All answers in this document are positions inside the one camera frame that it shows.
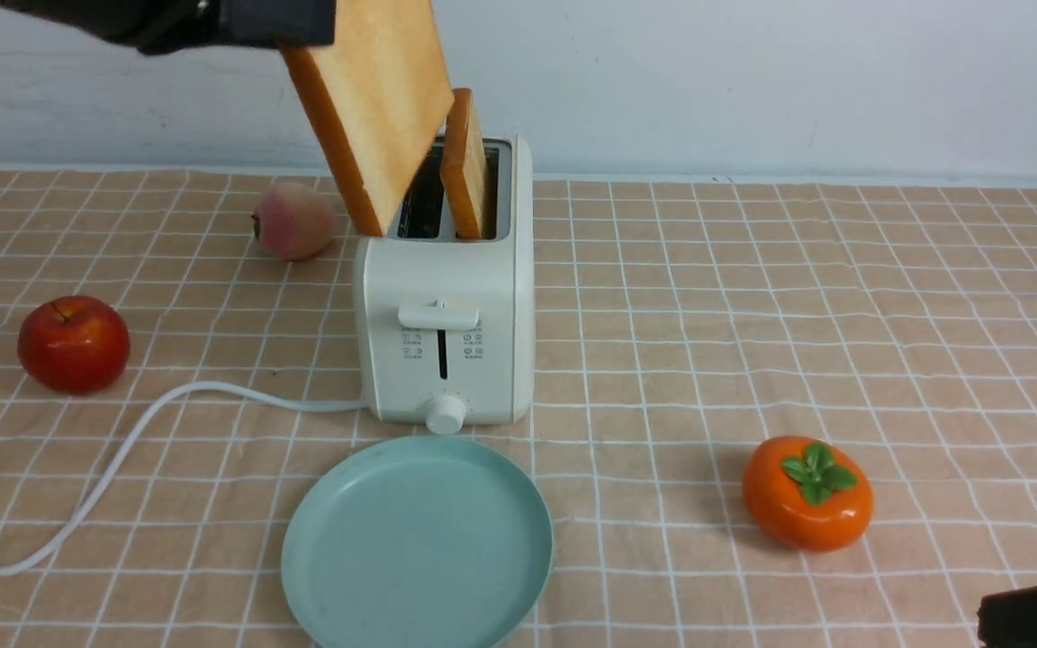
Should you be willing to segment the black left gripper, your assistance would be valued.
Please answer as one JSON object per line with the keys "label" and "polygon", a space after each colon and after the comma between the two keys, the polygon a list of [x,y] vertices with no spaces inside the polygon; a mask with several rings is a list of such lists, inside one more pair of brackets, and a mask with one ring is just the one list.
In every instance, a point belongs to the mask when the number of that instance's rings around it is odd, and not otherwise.
{"label": "black left gripper", "polygon": [[335,1],[0,1],[1,11],[71,26],[96,40],[159,57],[204,48],[330,46]]}

